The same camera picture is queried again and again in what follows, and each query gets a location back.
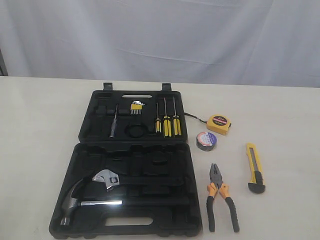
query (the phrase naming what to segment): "yellow utility knife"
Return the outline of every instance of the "yellow utility knife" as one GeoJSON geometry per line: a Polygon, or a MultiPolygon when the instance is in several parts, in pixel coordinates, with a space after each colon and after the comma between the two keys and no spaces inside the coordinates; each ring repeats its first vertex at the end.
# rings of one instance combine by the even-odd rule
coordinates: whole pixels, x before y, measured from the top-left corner
{"type": "Polygon", "coordinates": [[[266,190],[265,181],[262,176],[262,167],[256,146],[253,143],[246,144],[246,154],[249,158],[251,180],[248,188],[255,194],[261,194],[266,190]]]}

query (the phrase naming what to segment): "screwdriver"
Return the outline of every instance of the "screwdriver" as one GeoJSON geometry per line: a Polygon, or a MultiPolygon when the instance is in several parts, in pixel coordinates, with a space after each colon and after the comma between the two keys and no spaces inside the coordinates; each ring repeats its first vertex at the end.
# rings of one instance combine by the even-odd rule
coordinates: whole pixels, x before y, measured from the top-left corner
{"type": "Polygon", "coordinates": [[[114,119],[111,125],[111,131],[110,131],[110,138],[115,137],[115,131],[116,131],[116,126],[117,126],[117,111],[118,111],[118,104],[115,107],[115,114],[114,114],[114,119]]]}
{"type": "Polygon", "coordinates": [[[172,137],[172,133],[171,133],[171,121],[170,121],[170,117],[167,115],[167,103],[166,103],[166,98],[164,98],[164,113],[165,113],[165,116],[164,116],[164,118],[163,118],[164,136],[165,136],[165,137],[172,137]]]}
{"type": "Polygon", "coordinates": [[[177,115],[175,97],[173,97],[173,108],[174,108],[173,132],[174,132],[174,135],[175,135],[175,136],[177,136],[177,135],[181,136],[180,119],[179,119],[179,116],[177,115]]]}
{"type": "Polygon", "coordinates": [[[155,132],[156,133],[161,133],[161,120],[159,118],[159,106],[158,106],[158,103],[156,103],[155,132]]]}

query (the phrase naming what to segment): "white table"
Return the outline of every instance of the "white table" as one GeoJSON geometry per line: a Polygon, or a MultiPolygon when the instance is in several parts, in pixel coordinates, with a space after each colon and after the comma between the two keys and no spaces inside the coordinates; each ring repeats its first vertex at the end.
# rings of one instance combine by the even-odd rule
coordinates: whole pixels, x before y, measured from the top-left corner
{"type": "MultiPolygon", "coordinates": [[[[160,83],[113,82],[115,90],[160,90],[160,83]]],[[[0,77],[0,239],[48,240],[49,222],[94,90],[103,81],[0,77]]],[[[320,238],[320,89],[172,84],[184,110],[206,120],[223,114],[232,127],[204,152],[195,138],[206,126],[186,118],[203,231],[194,239],[315,240],[320,238]],[[245,144],[256,144],[266,191],[253,194],[245,144]],[[216,232],[206,212],[209,168],[217,163],[235,202],[234,233],[221,197],[214,202],[216,232]]],[[[184,239],[171,236],[167,239],[184,239]]],[[[100,236],[100,239],[160,239],[100,236]]]]}

